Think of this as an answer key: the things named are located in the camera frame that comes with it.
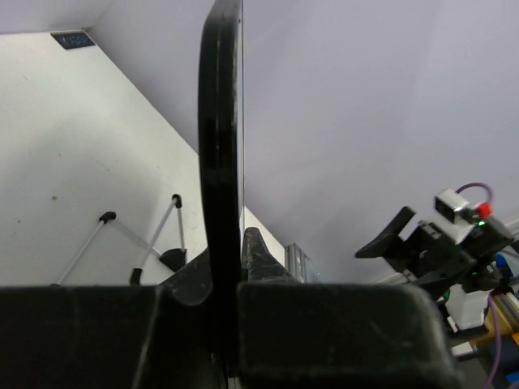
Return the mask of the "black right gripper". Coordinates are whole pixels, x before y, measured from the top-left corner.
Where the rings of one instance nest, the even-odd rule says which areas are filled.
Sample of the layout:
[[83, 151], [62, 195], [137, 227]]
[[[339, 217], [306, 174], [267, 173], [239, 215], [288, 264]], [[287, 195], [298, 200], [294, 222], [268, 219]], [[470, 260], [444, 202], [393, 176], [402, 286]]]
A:
[[495, 255], [513, 243], [513, 235], [495, 217], [478, 222], [465, 240], [454, 243], [431, 223], [422, 222], [407, 240], [399, 237], [415, 211], [404, 206], [383, 230], [355, 253], [358, 259], [384, 257], [394, 270], [409, 271], [413, 284], [437, 300], [453, 285], [465, 293], [503, 284], [502, 275], [487, 267]]

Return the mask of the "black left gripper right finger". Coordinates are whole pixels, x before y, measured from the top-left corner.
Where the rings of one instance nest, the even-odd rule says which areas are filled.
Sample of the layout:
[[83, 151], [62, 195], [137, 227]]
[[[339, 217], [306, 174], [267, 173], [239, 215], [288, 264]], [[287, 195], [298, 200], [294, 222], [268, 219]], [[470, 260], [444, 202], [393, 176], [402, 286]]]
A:
[[244, 233], [238, 373], [245, 388], [459, 388], [441, 317], [420, 288], [303, 284]]

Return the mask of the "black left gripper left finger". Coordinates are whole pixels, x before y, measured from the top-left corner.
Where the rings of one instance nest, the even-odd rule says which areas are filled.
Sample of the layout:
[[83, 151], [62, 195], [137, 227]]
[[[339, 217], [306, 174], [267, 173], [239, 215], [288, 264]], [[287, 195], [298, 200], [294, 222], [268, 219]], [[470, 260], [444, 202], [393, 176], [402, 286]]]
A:
[[209, 256], [155, 286], [1, 291], [4, 388], [223, 388]]

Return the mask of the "black framed whiteboard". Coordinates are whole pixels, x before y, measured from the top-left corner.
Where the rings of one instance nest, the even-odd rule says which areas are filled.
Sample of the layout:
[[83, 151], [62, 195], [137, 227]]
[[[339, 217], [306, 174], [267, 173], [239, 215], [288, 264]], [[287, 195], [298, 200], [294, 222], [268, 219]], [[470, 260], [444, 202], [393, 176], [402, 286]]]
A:
[[215, 1], [204, 23], [199, 52], [199, 175], [216, 319], [215, 352], [225, 377], [235, 376], [237, 370], [237, 287], [242, 279], [241, 18], [242, 2]]

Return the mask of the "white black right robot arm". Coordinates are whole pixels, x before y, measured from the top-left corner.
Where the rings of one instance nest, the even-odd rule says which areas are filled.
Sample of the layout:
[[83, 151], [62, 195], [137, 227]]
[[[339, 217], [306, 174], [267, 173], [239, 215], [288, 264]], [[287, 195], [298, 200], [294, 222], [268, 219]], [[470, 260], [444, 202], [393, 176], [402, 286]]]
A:
[[483, 329], [488, 298], [508, 281], [492, 269], [496, 255], [514, 237], [487, 207], [434, 211], [406, 238], [402, 229], [414, 217], [403, 207], [384, 229], [356, 252], [359, 259], [383, 258], [409, 283], [425, 290], [449, 317], [459, 334]]

